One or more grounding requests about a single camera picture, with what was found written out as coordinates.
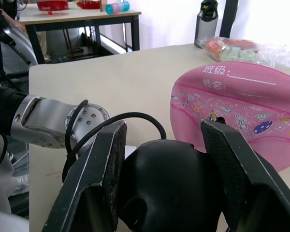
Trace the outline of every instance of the gray water bottle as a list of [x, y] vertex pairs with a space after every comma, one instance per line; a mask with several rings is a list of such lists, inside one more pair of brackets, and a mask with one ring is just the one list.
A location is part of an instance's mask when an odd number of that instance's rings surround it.
[[218, 2], [216, 0], [204, 0], [197, 16], [194, 45], [200, 48], [200, 41], [215, 36], [218, 22]]

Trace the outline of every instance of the silver robot arm segment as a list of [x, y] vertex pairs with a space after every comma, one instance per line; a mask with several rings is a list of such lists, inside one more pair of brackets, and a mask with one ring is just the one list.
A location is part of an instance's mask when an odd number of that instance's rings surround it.
[[[76, 108], [77, 105], [27, 95], [14, 112], [13, 119], [10, 119], [8, 135], [29, 144], [64, 148], [65, 132]], [[104, 108], [96, 104], [87, 104], [74, 123], [71, 146], [74, 147], [89, 131], [107, 119], [109, 114]], [[94, 139], [95, 136], [83, 148], [92, 144]]]

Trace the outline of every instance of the person's hand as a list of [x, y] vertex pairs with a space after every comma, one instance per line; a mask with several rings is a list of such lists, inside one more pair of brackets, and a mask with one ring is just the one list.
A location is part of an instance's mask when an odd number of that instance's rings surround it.
[[15, 21], [14, 26], [21, 29], [23, 32], [27, 33], [26, 27], [24, 24], [22, 24], [21, 22]]

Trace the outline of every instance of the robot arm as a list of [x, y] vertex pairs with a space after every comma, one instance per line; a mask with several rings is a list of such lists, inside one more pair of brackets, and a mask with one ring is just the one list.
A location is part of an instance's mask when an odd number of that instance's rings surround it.
[[[25, 95], [0, 85], [0, 134], [42, 147], [65, 148], [65, 132], [76, 108], [77, 105]], [[74, 123], [72, 147], [107, 119], [109, 114], [104, 108], [87, 104]], [[88, 140], [80, 152], [94, 140], [95, 136]]]

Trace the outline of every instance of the person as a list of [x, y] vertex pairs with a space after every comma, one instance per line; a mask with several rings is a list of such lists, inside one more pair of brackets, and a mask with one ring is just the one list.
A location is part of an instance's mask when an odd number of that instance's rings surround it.
[[[1, 9], [1, 11], [6, 21], [19, 28], [22, 32], [24, 32], [28, 36], [26, 27], [23, 23], [11, 18], [3, 9]], [[44, 60], [46, 63], [48, 63], [51, 61], [51, 57], [47, 54], [46, 31], [37, 32], [37, 36], [44, 56]]]

